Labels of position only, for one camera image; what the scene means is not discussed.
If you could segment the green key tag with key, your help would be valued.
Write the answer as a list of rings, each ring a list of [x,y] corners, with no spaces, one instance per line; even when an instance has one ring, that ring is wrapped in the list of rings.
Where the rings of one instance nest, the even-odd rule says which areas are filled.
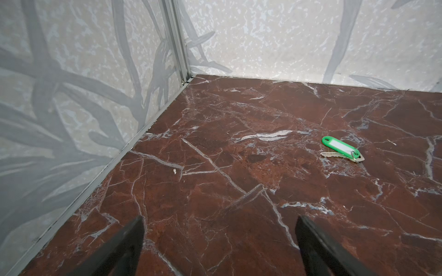
[[[349,145],[340,141],[332,136],[324,136],[322,138],[322,143],[324,146],[332,149],[332,152],[322,152],[320,155],[325,158],[339,157],[349,159],[352,162],[360,163],[365,160],[364,156],[360,151]]]

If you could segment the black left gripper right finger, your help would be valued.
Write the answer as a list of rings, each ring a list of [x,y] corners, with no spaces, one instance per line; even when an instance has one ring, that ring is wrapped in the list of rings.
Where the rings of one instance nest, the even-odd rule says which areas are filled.
[[[295,234],[308,276],[374,276],[342,245],[307,216],[299,216]]]

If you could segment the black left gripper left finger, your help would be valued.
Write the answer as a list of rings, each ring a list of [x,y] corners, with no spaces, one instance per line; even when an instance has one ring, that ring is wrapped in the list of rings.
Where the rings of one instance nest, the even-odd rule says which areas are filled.
[[[142,216],[137,216],[68,275],[134,276],[144,235]]]

